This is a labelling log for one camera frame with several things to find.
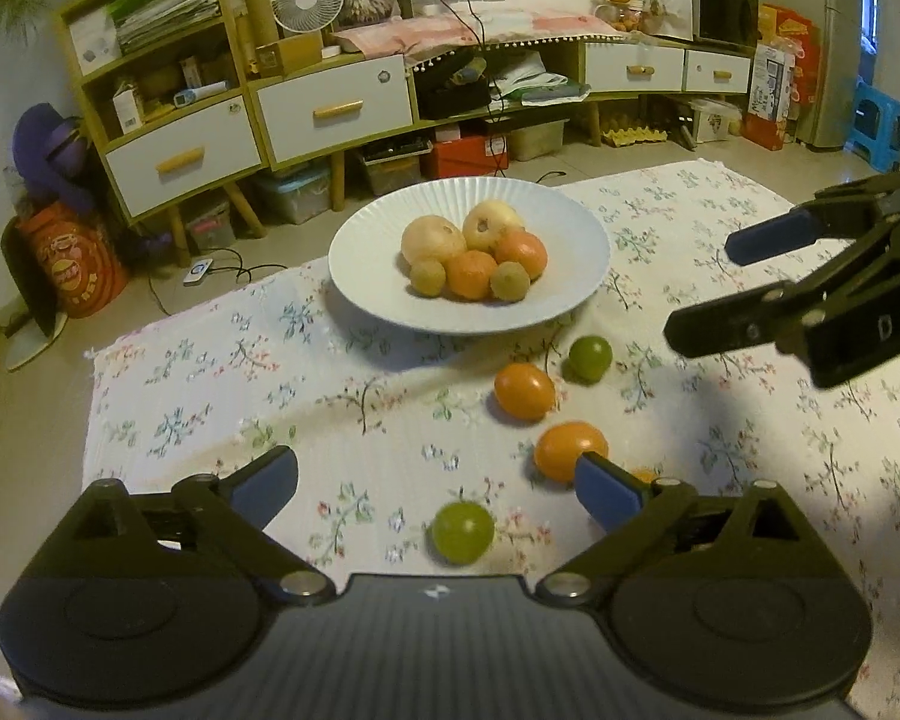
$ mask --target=fruit bowl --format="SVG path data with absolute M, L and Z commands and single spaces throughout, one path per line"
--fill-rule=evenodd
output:
M 400 239 L 411 221 L 440 215 L 458 227 L 487 199 L 500 199 L 546 247 L 549 264 L 519 303 L 429 299 L 410 288 Z M 427 333 L 485 335 L 530 327 L 576 308 L 610 267 L 604 225 L 556 189 L 513 178 L 444 178 L 400 189 L 357 211 L 330 245 L 330 276 L 343 296 L 385 322 Z

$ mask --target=pink cloth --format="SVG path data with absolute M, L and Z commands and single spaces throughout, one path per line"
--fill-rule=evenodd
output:
M 393 20 L 358 26 L 336 35 L 343 50 L 360 52 L 367 59 L 404 55 L 409 67 L 433 59 L 447 50 L 477 45 L 476 35 L 487 44 L 548 38 L 626 38 L 596 16 L 559 10 L 528 11 L 492 9 L 478 13 L 481 25 L 469 13 L 461 14 L 467 25 L 451 13 L 414 19 Z

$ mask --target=tablecloth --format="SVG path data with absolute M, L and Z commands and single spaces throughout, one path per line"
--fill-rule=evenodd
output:
M 733 266 L 727 233 L 789 205 L 703 161 L 562 191 L 613 244 L 602 288 L 572 314 L 493 338 L 420 335 L 349 305 L 325 259 L 281 272 L 95 354 L 84 483 L 117 476 L 134 493 L 168 490 L 288 443 L 298 493 L 266 531 L 338 586 L 355 572 L 446 573 L 425 532 L 458 499 L 496 520 L 494 546 L 466 572 L 535 581 L 601 535 L 530 459 L 547 427 L 585 419 L 626 469 L 704 494 L 737 494 L 754 478 L 785 485 L 871 607 L 874 646 L 852 701 L 870 717 L 898 712 L 900 359 L 821 392 L 772 347 L 690 361 L 662 336 L 673 309 L 802 277 L 840 244 Z M 612 343 L 612 370 L 596 386 L 570 385 L 563 357 L 591 333 Z M 494 408 L 493 375 L 509 361 L 536 362 L 557 382 L 559 408 L 542 424 Z

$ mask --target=orange tomato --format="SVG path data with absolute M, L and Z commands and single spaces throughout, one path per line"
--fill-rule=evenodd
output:
M 493 381 L 497 403 L 510 416 L 528 421 L 543 419 L 557 404 L 553 380 L 536 365 L 514 362 Z
M 547 250 L 543 241 L 533 233 L 513 227 L 497 242 L 493 256 L 498 263 L 520 263 L 531 281 L 539 279 L 547 268 Z
M 458 298 L 483 300 L 497 262 L 485 251 L 465 251 L 446 262 L 447 287 Z
M 646 485 L 650 485 L 653 483 L 653 480 L 658 478 L 659 474 L 656 471 L 650 469 L 634 469 L 629 474 L 639 479 Z
M 610 459 L 610 447 L 603 433 L 587 422 L 564 422 L 539 438 L 533 462 L 548 479 L 572 482 L 577 459 L 584 452 L 596 452 Z

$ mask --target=green fruit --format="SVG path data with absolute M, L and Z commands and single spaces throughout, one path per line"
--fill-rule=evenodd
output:
M 516 303 L 530 291 L 530 276 L 520 263 L 500 263 L 490 276 L 490 291 L 498 300 Z
M 454 565 L 470 565 L 490 549 L 496 527 L 484 507 L 469 501 L 444 506 L 430 523 L 437 552 Z
M 578 378 L 596 384 L 604 378 L 613 362 L 613 349 L 606 338 L 583 336 L 577 338 L 570 347 L 568 362 Z
M 437 260 L 421 260 L 410 268 L 410 285 L 425 298 L 436 298 L 447 283 L 447 271 Z

